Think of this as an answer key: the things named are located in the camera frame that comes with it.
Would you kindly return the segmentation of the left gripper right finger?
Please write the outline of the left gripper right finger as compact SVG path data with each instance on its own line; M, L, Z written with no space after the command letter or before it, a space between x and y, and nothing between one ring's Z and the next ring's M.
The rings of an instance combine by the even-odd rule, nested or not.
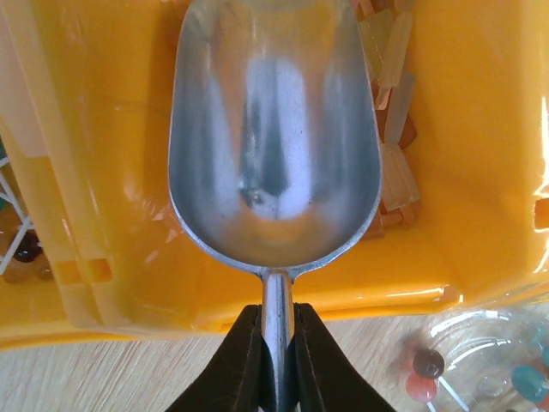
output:
M303 411L389 410L389 403L356 371L310 304L294 305L299 406Z

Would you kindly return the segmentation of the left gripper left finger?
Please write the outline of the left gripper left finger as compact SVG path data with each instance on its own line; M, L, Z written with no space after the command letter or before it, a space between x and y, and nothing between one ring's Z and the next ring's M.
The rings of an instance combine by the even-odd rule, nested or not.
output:
M200 375L169 411L266 411L271 402L264 377L262 307L245 306Z

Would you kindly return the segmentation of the yellow bin with gummies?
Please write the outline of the yellow bin with gummies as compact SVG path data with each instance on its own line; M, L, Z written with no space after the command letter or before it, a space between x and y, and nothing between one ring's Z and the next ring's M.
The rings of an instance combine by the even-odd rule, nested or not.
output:
M4 1L1 139L53 278L1 285L3 348L228 330L261 284L172 212L167 1ZM419 1L409 225L301 276L325 319L548 296L548 4Z

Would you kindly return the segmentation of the metal scoop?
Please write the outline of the metal scoop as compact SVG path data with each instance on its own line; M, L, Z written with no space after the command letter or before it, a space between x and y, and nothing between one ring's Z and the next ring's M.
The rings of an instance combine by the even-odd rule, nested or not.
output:
M292 286L370 226L382 172L348 1L193 1L178 36L168 153L181 226L262 284L267 411L296 405Z

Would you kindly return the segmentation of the yellow bin with lollipops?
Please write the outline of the yellow bin with lollipops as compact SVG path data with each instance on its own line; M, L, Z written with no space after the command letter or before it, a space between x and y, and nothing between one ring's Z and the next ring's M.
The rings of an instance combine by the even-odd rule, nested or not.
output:
M1 144L1 280L21 284L32 278L49 282L54 276Z

